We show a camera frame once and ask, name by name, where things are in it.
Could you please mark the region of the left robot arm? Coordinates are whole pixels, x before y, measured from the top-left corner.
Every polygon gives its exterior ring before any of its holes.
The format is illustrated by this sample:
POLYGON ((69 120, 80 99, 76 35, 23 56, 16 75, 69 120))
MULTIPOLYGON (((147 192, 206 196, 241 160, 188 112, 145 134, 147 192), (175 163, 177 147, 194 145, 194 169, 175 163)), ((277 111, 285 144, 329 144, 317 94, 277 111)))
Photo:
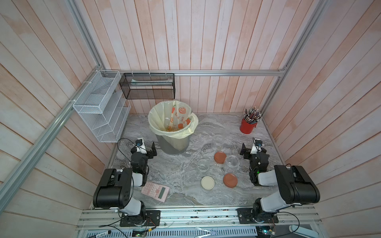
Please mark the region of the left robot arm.
POLYGON ((160 211, 147 211, 143 201, 133 198, 135 188, 146 185, 148 160, 157 155, 155 144, 146 150, 143 139, 138 139, 131 153, 129 168, 104 171, 93 195, 93 206, 116 211, 121 215, 120 227, 156 227, 160 211))

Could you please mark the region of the oatmeal jar with brown lid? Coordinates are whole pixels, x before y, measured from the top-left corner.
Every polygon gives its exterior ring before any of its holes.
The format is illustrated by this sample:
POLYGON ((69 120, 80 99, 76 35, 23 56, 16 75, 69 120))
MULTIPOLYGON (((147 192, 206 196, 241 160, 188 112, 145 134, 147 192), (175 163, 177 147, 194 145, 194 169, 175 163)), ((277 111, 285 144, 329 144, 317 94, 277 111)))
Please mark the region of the oatmeal jar with brown lid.
POLYGON ((230 170, 235 170, 240 165, 239 158, 234 156, 234 155, 228 156, 225 160, 225 163, 226 163, 227 168, 230 170))

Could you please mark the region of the brown jar lid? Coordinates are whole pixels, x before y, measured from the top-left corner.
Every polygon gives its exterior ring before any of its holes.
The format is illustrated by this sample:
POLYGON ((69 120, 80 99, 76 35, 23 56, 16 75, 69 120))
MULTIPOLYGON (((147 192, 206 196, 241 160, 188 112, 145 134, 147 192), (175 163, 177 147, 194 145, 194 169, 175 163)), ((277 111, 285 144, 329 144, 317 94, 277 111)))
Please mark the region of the brown jar lid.
POLYGON ((214 160, 217 164, 224 164, 226 158, 227 155, 222 151, 218 151, 214 154, 214 160))
POLYGON ((223 183, 229 188, 234 188, 238 184, 238 178, 234 174, 228 173, 223 177, 223 183))

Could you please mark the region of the cream jar lid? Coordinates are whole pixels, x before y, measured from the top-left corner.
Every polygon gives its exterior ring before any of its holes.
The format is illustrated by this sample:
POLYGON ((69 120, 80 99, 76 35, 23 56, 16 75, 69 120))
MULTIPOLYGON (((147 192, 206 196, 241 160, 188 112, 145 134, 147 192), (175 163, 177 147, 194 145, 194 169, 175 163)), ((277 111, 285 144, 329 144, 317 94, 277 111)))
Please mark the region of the cream jar lid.
POLYGON ((206 190, 212 190, 215 186, 215 181, 210 176, 205 176, 201 179, 201 186, 206 190))

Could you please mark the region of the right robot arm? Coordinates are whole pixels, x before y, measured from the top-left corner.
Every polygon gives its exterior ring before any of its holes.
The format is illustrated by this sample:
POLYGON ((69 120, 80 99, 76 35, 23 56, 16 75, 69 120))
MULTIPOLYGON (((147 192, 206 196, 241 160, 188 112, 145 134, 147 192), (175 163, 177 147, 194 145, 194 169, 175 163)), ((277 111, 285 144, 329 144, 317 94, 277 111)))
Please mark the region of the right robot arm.
POLYGON ((273 170, 267 169, 269 155, 261 140, 254 140, 251 149, 243 144, 240 155, 249 160, 249 177, 255 186, 278 187, 273 194, 256 199, 253 208, 237 209, 240 224, 277 221, 282 209, 319 202, 320 192, 302 166, 275 165, 273 170))

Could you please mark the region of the oatmeal jar with cream lid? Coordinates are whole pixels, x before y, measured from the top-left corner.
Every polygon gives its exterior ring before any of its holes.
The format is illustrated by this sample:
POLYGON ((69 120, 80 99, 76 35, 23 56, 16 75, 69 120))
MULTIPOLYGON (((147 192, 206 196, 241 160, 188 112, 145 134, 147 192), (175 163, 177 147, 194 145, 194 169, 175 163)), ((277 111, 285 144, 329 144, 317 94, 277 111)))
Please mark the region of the oatmeal jar with cream lid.
POLYGON ((206 173, 210 168, 210 162, 205 159, 200 159, 197 161, 196 167, 200 172, 206 173))

